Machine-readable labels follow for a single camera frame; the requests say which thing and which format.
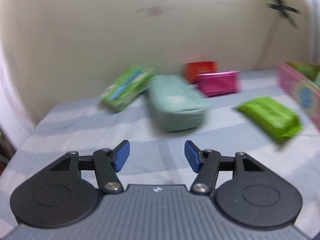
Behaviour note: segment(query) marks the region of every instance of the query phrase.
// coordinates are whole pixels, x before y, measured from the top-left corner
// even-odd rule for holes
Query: blue and white striped fabric
[[[208,122],[196,130],[162,133],[149,117],[144,96],[121,113],[89,98],[56,106],[25,141],[0,177],[0,237],[17,225],[9,207],[13,190],[23,181],[68,151],[89,155],[113,148],[122,140],[131,144],[130,156],[118,174],[132,184],[186,184],[196,177],[184,157],[184,142],[212,148],[223,155],[244,151],[292,183],[303,196],[296,225],[309,236],[320,230],[320,133],[299,106],[277,86],[276,71],[241,74],[238,94],[208,98]],[[278,148],[271,139],[233,107],[259,95],[268,95],[301,116],[303,131]],[[93,171],[82,178],[97,187]],[[231,178],[219,175],[218,186]]]

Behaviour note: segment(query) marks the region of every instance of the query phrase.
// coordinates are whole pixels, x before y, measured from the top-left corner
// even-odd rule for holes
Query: gray ridged panel
[[[4,240],[308,240],[295,227],[254,231],[220,215],[207,196],[185,186],[130,185],[107,195],[80,222],[58,229],[19,225]]]

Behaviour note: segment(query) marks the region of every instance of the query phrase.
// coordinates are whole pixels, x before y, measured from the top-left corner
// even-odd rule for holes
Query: black x mark
[[[297,13],[297,14],[300,14],[300,11],[298,11],[297,9],[295,8],[292,8],[292,7],[289,7],[289,6],[286,6],[284,5],[284,1],[283,0],[275,0],[277,2],[277,4],[271,4],[271,3],[268,3],[268,7],[269,8],[272,8],[272,9],[276,9],[276,10],[279,10],[280,12],[280,16],[281,17],[285,17],[288,19],[288,21],[290,22],[290,24],[297,28],[297,25],[296,23],[294,22],[294,20],[284,11],[284,10],[287,10],[287,11],[291,11],[291,12],[294,12],[294,13]]]

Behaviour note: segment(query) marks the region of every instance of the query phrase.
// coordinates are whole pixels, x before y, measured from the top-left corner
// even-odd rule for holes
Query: bright green package
[[[295,136],[301,129],[298,115],[270,97],[257,97],[236,109],[262,128],[276,142]]]
[[[101,98],[117,111],[122,111],[148,88],[152,77],[151,69],[132,66],[103,92]]]

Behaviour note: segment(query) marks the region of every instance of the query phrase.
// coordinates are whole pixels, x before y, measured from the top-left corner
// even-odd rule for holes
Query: pink box
[[[280,61],[279,85],[289,94],[320,130],[320,88],[292,66],[303,62]],[[307,63],[320,70],[320,66]]]
[[[205,73],[198,75],[198,89],[206,96],[236,93],[238,91],[238,71]]]

